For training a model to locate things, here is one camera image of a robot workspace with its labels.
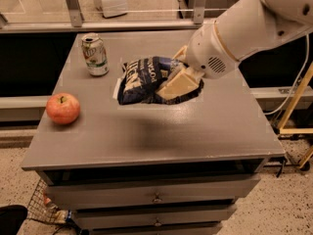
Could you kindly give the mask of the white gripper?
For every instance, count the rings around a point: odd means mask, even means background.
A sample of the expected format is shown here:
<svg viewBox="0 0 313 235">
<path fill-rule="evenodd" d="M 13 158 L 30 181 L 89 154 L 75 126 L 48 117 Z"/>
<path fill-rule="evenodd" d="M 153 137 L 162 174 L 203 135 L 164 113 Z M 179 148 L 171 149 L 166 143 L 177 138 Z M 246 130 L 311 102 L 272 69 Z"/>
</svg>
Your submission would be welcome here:
<svg viewBox="0 0 313 235">
<path fill-rule="evenodd" d="M 156 94 L 165 100 L 183 96 L 197 89 L 202 72 L 205 78 L 218 79 L 239 65 L 239 61 L 223 43 L 216 23 L 199 28 L 188 45 L 182 46 L 173 58 L 181 62 L 186 61 L 194 69 L 181 69 L 159 87 Z"/>
</svg>

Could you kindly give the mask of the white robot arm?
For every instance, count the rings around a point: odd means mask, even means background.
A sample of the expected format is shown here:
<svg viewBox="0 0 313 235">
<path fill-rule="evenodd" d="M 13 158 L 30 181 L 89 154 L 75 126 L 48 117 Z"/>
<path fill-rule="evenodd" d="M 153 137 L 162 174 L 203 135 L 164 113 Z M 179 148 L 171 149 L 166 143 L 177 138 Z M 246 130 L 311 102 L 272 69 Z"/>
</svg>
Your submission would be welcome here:
<svg viewBox="0 0 313 235">
<path fill-rule="evenodd" d="M 156 91 L 165 100 L 197 89 L 204 78 L 219 78 L 246 58 L 310 33 L 313 0 L 239 0 L 200 27 L 176 54 L 186 64 Z"/>
</svg>

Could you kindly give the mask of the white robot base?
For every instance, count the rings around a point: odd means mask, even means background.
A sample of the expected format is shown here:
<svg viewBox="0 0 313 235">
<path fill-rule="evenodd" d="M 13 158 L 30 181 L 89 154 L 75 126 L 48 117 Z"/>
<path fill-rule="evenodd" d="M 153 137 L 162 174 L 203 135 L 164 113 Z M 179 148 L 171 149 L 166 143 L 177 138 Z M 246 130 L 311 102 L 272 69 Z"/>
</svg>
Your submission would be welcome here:
<svg viewBox="0 0 313 235">
<path fill-rule="evenodd" d="M 122 16 L 128 11 L 127 0 L 94 0 L 94 5 L 104 18 Z"/>
</svg>

